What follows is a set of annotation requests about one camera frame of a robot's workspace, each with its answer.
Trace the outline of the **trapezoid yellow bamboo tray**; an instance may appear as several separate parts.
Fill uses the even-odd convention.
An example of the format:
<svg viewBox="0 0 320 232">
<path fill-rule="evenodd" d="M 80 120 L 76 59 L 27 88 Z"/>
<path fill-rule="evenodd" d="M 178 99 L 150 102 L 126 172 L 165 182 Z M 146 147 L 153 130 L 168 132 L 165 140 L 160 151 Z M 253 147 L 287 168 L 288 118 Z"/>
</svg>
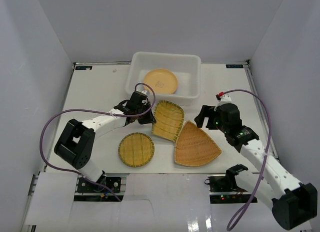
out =
<svg viewBox="0 0 320 232">
<path fill-rule="evenodd" d="M 184 110 L 173 102 L 161 100 L 157 103 L 153 115 L 156 123 L 152 125 L 152 134 L 175 142 L 184 124 Z"/>
</svg>

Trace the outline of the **fan-shaped orange bamboo tray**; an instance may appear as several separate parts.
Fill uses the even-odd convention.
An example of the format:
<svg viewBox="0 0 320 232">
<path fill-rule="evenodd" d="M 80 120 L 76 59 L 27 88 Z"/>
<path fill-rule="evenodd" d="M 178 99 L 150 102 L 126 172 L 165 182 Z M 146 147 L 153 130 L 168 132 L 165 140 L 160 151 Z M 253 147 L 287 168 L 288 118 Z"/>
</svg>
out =
<svg viewBox="0 0 320 232">
<path fill-rule="evenodd" d="M 204 130 L 187 121 L 175 142 L 174 162 L 185 167 L 200 167 L 221 153 L 221 148 Z"/>
</svg>

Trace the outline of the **yellow orange plate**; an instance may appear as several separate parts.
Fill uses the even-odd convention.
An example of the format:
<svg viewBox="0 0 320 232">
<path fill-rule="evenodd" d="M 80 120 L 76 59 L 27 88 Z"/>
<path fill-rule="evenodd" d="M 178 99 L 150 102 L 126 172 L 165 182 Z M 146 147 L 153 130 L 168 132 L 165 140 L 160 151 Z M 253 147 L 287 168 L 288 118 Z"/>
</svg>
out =
<svg viewBox="0 0 320 232">
<path fill-rule="evenodd" d="M 171 71 L 162 68 L 149 71 L 144 76 L 143 83 L 159 94 L 174 94 L 178 88 L 177 77 Z"/>
</svg>

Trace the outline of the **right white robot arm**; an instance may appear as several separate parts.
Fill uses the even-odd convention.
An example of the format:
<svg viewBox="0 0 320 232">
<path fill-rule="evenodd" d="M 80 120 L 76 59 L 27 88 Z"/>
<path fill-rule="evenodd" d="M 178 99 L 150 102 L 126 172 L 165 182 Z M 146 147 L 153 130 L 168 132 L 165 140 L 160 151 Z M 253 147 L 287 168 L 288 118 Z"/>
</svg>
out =
<svg viewBox="0 0 320 232">
<path fill-rule="evenodd" d="M 220 130 L 227 142 L 262 173 L 260 184 L 248 168 L 237 164 L 226 170 L 222 182 L 236 192 L 240 188 L 250 192 L 272 212 L 276 222 L 289 231 L 317 216 L 318 191 L 311 183 L 304 184 L 291 175 L 273 156 L 267 155 L 259 136 L 242 124 L 240 111 L 232 103 L 217 107 L 204 105 L 194 121 L 202 127 Z"/>
</svg>

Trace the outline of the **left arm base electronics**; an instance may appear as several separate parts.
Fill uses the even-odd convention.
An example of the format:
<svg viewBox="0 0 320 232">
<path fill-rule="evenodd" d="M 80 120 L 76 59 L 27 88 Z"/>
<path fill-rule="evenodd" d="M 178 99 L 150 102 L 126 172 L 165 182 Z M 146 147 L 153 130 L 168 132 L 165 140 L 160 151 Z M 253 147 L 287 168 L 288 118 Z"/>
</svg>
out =
<svg viewBox="0 0 320 232">
<path fill-rule="evenodd" d="M 75 202 L 121 202 L 123 200 L 121 177 L 104 177 L 101 183 L 109 187 L 119 200 L 109 190 L 89 183 L 81 177 L 78 179 L 73 200 Z"/>
</svg>

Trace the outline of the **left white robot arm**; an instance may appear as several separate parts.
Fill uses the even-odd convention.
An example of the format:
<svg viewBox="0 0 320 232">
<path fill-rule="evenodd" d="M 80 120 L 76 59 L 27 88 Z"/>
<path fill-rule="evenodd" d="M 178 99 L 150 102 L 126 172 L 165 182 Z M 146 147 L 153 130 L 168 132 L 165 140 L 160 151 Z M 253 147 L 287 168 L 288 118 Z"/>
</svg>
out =
<svg viewBox="0 0 320 232">
<path fill-rule="evenodd" d="M 130 99 L 102 116 L 83 121 L 69 120 L 54 147 L 55 154 L 89 179 L 90 188 L 96 192 L 103 190 L 106 185 L 104 171 L 91 160 L 95 140 L 134 121 L 141 125 L 156 123 L 152 113 L 154 103 L 144 92 L 134 91 Z"/>
</svg>

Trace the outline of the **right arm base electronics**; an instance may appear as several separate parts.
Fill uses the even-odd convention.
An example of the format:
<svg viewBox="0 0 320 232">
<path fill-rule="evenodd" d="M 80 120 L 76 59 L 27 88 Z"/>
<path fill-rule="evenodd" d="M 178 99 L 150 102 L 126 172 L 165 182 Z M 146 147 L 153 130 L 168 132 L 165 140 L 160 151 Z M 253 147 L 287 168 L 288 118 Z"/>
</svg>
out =
<svg viewBox="0 0 320 232">
<path fill-rule="evenodd" d="M 217 204 L 245 204 L 251 194 L 244 189 L 231 188 L 223 175 L 213 175 L 205 179 L 209 186 L 209 200 L 211 205 Z"/>
</svg>

